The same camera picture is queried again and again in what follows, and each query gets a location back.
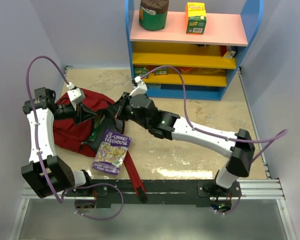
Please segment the green treehouse book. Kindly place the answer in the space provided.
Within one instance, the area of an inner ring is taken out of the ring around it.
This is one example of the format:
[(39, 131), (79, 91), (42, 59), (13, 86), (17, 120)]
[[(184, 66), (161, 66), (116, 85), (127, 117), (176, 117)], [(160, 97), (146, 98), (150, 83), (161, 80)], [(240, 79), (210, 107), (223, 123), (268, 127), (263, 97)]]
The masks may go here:
[(99, 128), (99, 125), (101, 123), (103, 119), (103, 116), (102, 114), (98, 114), (94, 120), (92, 121), (93, 123), (93, 129), (92, 129), (92, 132), (91, 132), (91, 135), (88, 137), (87, 141), (88, 142), (94, 142), (97, 138), (97, 133), (98, 133), (98, 128)]

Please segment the red backpack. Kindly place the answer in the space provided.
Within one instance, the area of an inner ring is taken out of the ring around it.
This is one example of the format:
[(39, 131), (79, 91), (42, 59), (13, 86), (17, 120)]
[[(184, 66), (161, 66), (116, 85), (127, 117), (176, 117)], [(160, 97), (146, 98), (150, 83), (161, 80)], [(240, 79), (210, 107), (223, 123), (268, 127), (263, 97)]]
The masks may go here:
[[(124, 135), (125, 122), (116, 119), (107, 111), (108, 106), (114, 104), (111, 98), (87, 89), (83, 89), (83, 92), (85, 94), (83, 104), (96, 112), (97, 115), (102, 114), (102, 121), (98, 127), (96, 140), (93, 142), (87, 141), (93, 130), (94, 118), (81, 122), (78, 125), (75, 125), (72, 119), (64, 119), (55, 120), (53, 122), (54, 143), (63, 149), (95, 159), (106, 130), (115, 131)], [(67, 93), (56, 102), (57, 106), (68, 104), (70, 104), (70, 99)], [(122, 166), (125, 166), (137, 196), (140, 197), (143, 203), (146, 203), (147, 198), (142, 196), (142, 194), (145, 193), (145, 188), (129, 151), (124, 158)]]

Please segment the purple treehouse book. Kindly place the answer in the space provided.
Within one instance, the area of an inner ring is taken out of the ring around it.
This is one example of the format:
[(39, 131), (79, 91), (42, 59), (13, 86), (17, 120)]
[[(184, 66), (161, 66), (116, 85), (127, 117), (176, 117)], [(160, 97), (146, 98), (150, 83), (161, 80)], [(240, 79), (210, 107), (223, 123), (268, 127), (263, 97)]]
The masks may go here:
[(106, 130), (96, 152), (92, 168), (117, 176), (128, 153), (131, 138), (113, 130)]

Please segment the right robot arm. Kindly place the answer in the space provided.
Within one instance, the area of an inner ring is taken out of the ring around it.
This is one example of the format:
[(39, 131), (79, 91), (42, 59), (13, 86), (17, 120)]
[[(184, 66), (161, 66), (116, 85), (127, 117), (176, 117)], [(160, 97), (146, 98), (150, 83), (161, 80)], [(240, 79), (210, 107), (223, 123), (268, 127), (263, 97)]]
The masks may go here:
[(217, 196), (225, 196), (238, 178), (250, 174), (255, 147), (247, 130), (221, 131), (193, 123), (176, 113), (158, 109), (146, 94), (130, 96), (124, 92), (107, 110), (118, 120), (137, 123), (156, 138), (192, 143), (226, 157), (228, 161), (217, 172), (212, 185)]

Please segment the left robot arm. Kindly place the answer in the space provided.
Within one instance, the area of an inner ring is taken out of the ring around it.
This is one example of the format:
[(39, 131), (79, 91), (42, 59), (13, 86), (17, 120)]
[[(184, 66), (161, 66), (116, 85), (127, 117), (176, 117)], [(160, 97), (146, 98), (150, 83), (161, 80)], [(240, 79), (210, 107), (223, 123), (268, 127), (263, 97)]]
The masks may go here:
[(29, 163), (21, 168), (21, 175), (39, 198), (74, 189), (82, 196), (89, 196), (94, 190), (88, 173), (85, 170), (73, 171), (56, 152), (55, 120), (72, 119), (79, 124), (96, 116), (84, 106), (85, 94), (80, 88), (74, 87), (67, 94), (70, 103), (56, 105), (55, 91), (38, 88), (22, 108), (30, 126), (31, 151)]

